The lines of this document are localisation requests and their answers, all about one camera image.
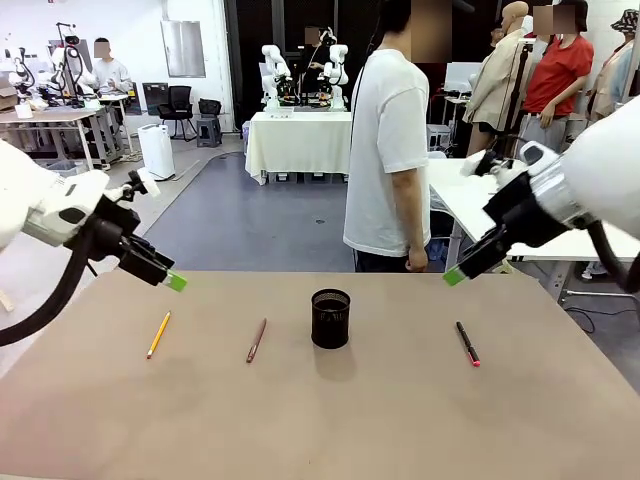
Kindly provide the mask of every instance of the gray plastic stool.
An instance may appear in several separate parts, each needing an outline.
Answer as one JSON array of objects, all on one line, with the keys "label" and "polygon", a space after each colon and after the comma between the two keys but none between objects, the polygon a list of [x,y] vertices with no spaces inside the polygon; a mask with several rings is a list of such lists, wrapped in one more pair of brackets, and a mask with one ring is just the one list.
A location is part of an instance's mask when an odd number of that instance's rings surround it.
[{"label": "gray plastic stool", "polygon": [[222,144],[222,130],[220,120],[215,118],[201,118],[197,123],[198,148],[217,147]]}]

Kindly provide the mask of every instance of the brown tabletop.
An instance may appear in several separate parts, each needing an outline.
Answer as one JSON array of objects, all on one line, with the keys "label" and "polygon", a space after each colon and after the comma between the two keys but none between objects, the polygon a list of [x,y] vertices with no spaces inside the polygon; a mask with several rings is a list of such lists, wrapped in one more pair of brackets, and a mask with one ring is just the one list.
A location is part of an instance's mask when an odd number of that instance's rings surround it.
[{"label": "brown tabletop", "polygon": [[[450,288],[437,275],[186,275],[182,294],[104,275],[51,325],[0,381],[0,473],[639,478],[640,400],[528,277]],[[352,299],[338,351],[309,338],[310,297],[325,287]]]},{"label": "brown tabletop", "polygon": [[95,115],[96,110],[51,108],[43,112],[33,112],[33,118],[18,118],[15,111],[0,114],[0,125],[7,123],[62,123],[75,122]]}]

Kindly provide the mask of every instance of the green tape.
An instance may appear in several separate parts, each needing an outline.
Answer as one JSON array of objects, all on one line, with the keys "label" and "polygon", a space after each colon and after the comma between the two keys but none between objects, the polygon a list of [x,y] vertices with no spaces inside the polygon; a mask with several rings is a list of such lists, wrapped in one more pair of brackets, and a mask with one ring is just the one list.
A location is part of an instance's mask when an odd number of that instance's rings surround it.
[{"label": "green tape", "polygon": [[465,280],[467,276],[462,272],[462,270],[460,270],[460,267],[455,266],[445,273],[442,278],[450,287],[455,287],[457,284]]},{"label": "green tape", "polygon": [[169,272],[167,273],[167,278],[164,281],[164,283],[170,289],[175,290],[176,292],[181,292],[182,290],[184,290],[184,287],[187,286],[187,279],[169,270]]}]

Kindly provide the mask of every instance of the black mesh pen holder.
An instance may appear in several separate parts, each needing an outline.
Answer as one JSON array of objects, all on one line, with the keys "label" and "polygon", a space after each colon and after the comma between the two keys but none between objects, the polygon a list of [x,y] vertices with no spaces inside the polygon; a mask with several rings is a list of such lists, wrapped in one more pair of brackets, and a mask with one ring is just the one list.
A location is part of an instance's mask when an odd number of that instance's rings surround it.
[{"label": "black mesh pen holder", "polygon": [[320,290],[311,297],[311,340],[327,349],[349,341],[349,295],[340,290]]}]

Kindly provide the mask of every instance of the black pen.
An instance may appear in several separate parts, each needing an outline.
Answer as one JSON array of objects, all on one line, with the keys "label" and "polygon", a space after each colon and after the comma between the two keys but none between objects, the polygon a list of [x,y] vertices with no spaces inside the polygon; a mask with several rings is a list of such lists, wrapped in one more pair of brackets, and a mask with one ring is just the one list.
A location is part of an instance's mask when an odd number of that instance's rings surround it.
[{"label": "black pen", "polygon": [[464,331],[464,327],[462,326],[462,323],[456,322],[456,327],[458,328],[458,331],[460,332],[460,335],[462,336],[462,340],[464,341],[465,347],[467,347],[467,351],[469,352],[469,358],[471,359],[471,364],[474,367],[479,367],[480,366],[480,358],[478,357],[478,354],[476,353],[476,349],[473,348],[473,345],[471,345],[471,340],[469,340],[469,336],[467,335],[467,332]]}]

